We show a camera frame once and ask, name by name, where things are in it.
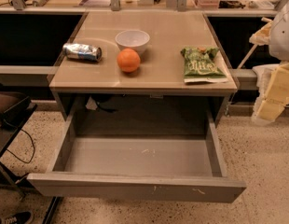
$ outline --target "black sneaker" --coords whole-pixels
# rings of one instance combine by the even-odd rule
[[[2,219],[2,224],[29,224],[33,221],[32,212],[22,212],[17,213],[11,217],[6,217]]]

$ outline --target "soda can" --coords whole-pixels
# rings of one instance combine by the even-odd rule
[[[70,59],[88,60],[99,62],[102,58],[101,48],[92,45],[65,43],[62,47],[63,54]]]

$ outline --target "orange fruit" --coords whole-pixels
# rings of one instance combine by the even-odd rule
[[[133,49],[123,49],[117,56],[117,65],[123,72],[136,71],[141,63],[141,58]]]

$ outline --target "white bowl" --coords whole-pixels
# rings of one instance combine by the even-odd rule
[[[116,42],[120,50],[134,49],[139,55],[146,50],[150,35],[140,30],[127,30],[117,34]]]

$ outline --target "floor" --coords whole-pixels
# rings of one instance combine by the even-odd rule
[[[233,108],[223,117],[218,135],[228,176],[244,180],[247,189],[234,203],[177,203],[64,198],[52,223],[289,223],[289,108],[269,126],[254,125],[248,108]],[[1,161],[18,175],[45,172],[55,144],[62,136],[62,115],[54,104],[41,104],[24,127],[34,139],[30,164],[8,152]],[[20,133],[10,150],[28,160],[32,148]],[[0,189],[0,217],[23,210],[42,223],[51,199],[28,192]]]

